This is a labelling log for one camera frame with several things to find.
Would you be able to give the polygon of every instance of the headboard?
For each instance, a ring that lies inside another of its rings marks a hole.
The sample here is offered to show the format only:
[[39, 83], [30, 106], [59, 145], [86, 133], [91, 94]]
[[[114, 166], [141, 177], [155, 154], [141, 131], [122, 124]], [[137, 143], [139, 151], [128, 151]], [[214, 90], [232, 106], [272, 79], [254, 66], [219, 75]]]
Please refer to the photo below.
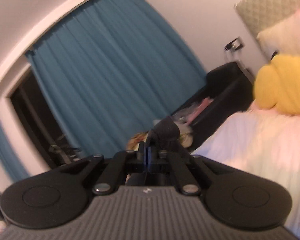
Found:
[[275, 25], [300, 8], [300, 0], [242, 0], [235, 5], [252, 35]]

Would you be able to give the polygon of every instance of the electrical outlet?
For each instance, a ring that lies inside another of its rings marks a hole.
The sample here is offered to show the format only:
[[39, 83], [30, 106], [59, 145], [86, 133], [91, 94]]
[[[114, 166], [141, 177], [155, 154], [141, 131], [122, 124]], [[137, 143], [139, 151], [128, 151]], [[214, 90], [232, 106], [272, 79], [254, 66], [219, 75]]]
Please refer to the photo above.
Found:
[[242, 49], [243, 47], [244, 47], [244, 44], [243, 44], [241, 38], [238, 37], [225, 46], [225, 51], [228, 51], [230, 49], [237, 51], [239, 49]]

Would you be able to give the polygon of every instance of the curtain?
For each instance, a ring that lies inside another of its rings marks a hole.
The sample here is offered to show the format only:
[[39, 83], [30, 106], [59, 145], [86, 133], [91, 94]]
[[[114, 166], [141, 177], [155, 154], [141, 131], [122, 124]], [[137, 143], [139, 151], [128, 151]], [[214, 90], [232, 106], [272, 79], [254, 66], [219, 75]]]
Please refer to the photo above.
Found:
[[13, 182], [29, 177], [20, 160], [13, 152], [0, 125], [0, 162]]
[[106, 157], [205, 85], [202, 66], [144, 0], [90, 0], [26, 54], [69, 141]]

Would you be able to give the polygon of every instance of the gray ridged panel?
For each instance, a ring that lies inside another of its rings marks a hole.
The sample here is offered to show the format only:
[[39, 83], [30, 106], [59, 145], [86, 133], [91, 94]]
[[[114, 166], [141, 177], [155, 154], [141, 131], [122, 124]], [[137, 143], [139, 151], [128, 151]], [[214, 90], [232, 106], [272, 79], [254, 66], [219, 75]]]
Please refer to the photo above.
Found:
[[121, 186], [93, 199], [89, 208], [66, 225], [29, 230], [10, 225], [0, 240], [292, 240], [285, 228], [239, 231], [219, 223], [197, 197], [174, 187]]

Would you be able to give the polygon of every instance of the bed sheet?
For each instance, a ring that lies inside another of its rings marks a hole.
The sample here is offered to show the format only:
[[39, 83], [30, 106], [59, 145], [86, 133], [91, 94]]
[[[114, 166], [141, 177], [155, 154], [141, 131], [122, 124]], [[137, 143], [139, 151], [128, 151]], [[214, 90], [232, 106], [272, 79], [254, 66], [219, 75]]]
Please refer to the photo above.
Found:
[[300, 116], [253, 106], [231, 115], [193, 154], [285, 187], [293, 200], [285, 226], [300, 237]]

